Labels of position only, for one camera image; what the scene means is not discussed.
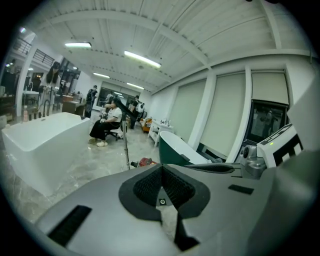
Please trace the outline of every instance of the person sitting on chair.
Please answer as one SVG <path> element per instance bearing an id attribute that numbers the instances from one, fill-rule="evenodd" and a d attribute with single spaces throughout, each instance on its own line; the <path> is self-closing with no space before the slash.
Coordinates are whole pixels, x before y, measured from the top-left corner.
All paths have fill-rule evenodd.
<path id="1" fill-rule="evenodd" d="M 115 102 L 112 101 L 111 104 L 107 104 L 105 107 L 110 109 L 107 119 L 102 118 L 96 121 L 90 132 L 92 138 L 89 140 L 89 143 L 94 143 L 100 139 L 101 142 L 96 144 L 98 147 L 105 147 L 108 145 L 105 131 L 115 130 L 121 125 L 122 111 L 115 105 Z"/>

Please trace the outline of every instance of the small bottle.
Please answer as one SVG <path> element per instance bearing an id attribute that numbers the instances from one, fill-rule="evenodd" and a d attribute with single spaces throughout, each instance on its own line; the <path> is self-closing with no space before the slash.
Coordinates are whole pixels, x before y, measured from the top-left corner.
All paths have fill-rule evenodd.
<path id="1" fill-rule="evenodd" d="M 27 106 L 24 106 L 23 121 L 24 121 L 24 122 L 28 122 L 28 110 L 27 110 Z"/>

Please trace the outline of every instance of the gray floor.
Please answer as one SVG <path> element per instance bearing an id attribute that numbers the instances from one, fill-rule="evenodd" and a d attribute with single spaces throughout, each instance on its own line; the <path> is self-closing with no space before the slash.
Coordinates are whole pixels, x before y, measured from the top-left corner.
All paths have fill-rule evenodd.
<path id="1" fill-rule="evenodd" d="M 92 113 L 92 124 L 99 119 L 98 112 Z M 143 133 L 140 126 L 134 130 L 128 130 L 128 150 L 130 161 L 139 161 L 141 158 L 152 158 L 159 162 L 159 149 L 154 147 L 154 141 Z M 47 209 L 59 202 L 61 199 L 94 179 L 126 171 L 124 155 L 124 141 L 116 141 L 114 137 L 108 136 L 108 146 L 97 147 L 95 144 L 88 144 L 83 149 L 72 166 L 67 170 L 59 188 L 51 196 L 44 196 L 27 184 L 25 184 L 13 171 L 3 144 L 0 138 L 0 179 L 2 189 L 11 203 L 12 208 L 21 216 L 34 223 Z M 172 234 L 174 226 L 168 231 Z"/>

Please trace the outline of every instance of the red object on floor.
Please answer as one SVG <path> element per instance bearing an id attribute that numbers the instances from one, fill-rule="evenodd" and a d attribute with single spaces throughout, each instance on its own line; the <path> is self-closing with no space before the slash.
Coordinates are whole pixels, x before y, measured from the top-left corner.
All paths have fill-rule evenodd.
<path id="1" fill-rule="evenodd" d="M 139 162 L 139 166 L 140 166 L 140 167 L 141 167 L 141 166 L 148 166 L 148 165 L 155 165 L 155 164 L 157 164 L 157 162 L 152 161 L 151 158 L 146 158 L 146 157 L 142 158 L 142 159 L 140 160 L 140 162 Z"/>

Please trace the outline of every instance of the white table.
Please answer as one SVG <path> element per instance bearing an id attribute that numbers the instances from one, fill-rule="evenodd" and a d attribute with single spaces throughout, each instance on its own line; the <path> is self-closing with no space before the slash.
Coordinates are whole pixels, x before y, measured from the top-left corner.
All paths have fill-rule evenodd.
<path id="1" fill-rule="evenodd" d="M 160 139 L 160 132 L 162 131 L 173 133 L 174 127 L 161 124 L 158 120 L 152 120 L 148 137 L 151 137 L 154 140 L 154 147 L 157 146 Z"/>

